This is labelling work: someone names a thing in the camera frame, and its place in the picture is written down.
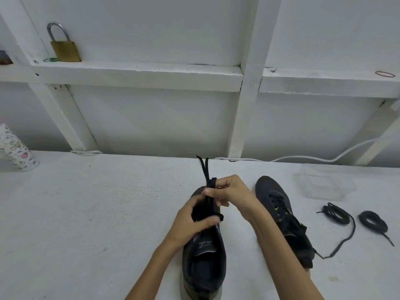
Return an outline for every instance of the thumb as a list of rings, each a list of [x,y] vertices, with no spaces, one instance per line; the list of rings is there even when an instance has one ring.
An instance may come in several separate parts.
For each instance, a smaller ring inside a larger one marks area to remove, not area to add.
[[[212,198],[227,199],[227,188],[204,188],[203,194]]]
[[[204,220],[196,222],[196,233],[201,232],[206,228],[217,225],[219,222],[220,222],[220,217],[218,216],[207,217]]]

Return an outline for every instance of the person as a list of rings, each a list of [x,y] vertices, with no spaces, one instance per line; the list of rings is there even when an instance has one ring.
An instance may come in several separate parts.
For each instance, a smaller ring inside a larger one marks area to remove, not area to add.
[[[147,267],[125,300],[153,300],[164,272],[174,255],[195,234],[219,223],[217,216],[193,222],[193,207],[204,196],[213,197],[218,206],[237,207],[253,227],[280,300],[323,300],[307,272],[297,260],[272,216],[237,175],[218,179],[216,188],[205,188],[191,197],[178,211],[164,240],[154,251]]]

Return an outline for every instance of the sneaker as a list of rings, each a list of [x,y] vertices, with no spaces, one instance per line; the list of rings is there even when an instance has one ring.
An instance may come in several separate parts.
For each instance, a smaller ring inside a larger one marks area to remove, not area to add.
[[[205,186],[192,196],[199,195]],[[206,197],[192,212],[193,221],[219,215],[214,199]],[[183,299],[218,300],[226,273],[226,252],[219,224],[196,234],[183,248],[181,294]]]
[[[303,268],[312,268],[315,253],[306,236],[307,227],[293,215],[282,187],[271,177],[262,176],[256,183],[256,197],[271,214]]]

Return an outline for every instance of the padlock shackle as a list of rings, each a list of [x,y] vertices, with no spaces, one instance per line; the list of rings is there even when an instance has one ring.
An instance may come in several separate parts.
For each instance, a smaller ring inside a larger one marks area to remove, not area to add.
[[[71,42],[71,38],[70,38],[70,36],[68,35],[67,30],[64,28],[64,26],[62,26],[60,23],[54,22],[54,21],[51,21],[51,22],[47,25],[47,32],[49,33],[50,39],[51,39],[52,41],[55,41],[55,40],[56,40],[56,39],[54,39],[53,33],[52,33],[52,31],[51,31],[51,27],[52,27],[53,25],[56,25],[56,26],[58,26],[59,28],[61,28],[61,30],[63,31],[65,37],[67,38],[67,41]]]

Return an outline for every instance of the brass padlock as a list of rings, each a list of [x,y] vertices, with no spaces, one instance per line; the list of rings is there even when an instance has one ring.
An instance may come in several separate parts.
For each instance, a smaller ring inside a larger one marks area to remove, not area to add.
[[[56,41],[54,39],[53,33],[51,32],[51,27],[53,25],[58,26],[61,28],[61,30],[64,32],[64,35],[67,38],[67,41]],[[53,47],[54,52],[56,53],[56,56],[59,61],[61,62],[81,62],[82,59],[80,58],[79,52],[76,48],[75,42],[72,42],[67,30],[57,22],[50,22],[47,25],[47,32],[49,33],[49,36],[51,38],[51,46]]]

